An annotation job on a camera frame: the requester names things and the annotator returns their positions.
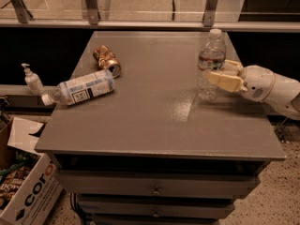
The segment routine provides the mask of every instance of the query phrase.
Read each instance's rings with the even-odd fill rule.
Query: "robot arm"
[[[224,69],[211,72],[207,80],[243,98],[265,102],[279,114],[300,120],[300,82],[297,80],[265,67],[243,67],[231,60],[226,60]]]

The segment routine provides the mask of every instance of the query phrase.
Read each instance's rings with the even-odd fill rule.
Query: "glass partition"
[[[52,20],[60,22],[170,22],[202,23],[211,0],[22,0],[31,15],[26,23]],[[209,23],[265,23],[300,22],[300,0],[217,0],[213,8],[214,20]],[[11,0],[0,0],[0,25],[3,20],[16,23],[15,8]]]

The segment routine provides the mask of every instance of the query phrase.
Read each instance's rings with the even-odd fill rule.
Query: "white pump bottle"
[[[41,95],[45,92],[44,85],[41,82],[39,76],[30,70],[29,66],[29,64],[22,64],[26,75],[25,81],[34,95]]]

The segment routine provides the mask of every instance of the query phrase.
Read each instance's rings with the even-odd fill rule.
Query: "metal post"
[[[12,3],[12,6],[15,8],[15,12],[19,23],[28,23],[31,20],[32,15],[27,10],[24,1],[10,0],[10,2]]]
[[[212,27],[215,21],[218,0],[206,0],[203,25]]]
[[[100,14],[98,12],[97,0],[85,0],[88,21],[91,24],[98,24]]]

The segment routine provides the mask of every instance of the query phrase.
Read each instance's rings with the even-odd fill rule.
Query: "speckled floor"
[[[283,134],[286,160],[271,162],[260,174],[261,183],[234,203],[235,210],[220,225],[300,225],[300,126],[285,127]],[[62,224],[81,224],[65,191],[44,225]]]

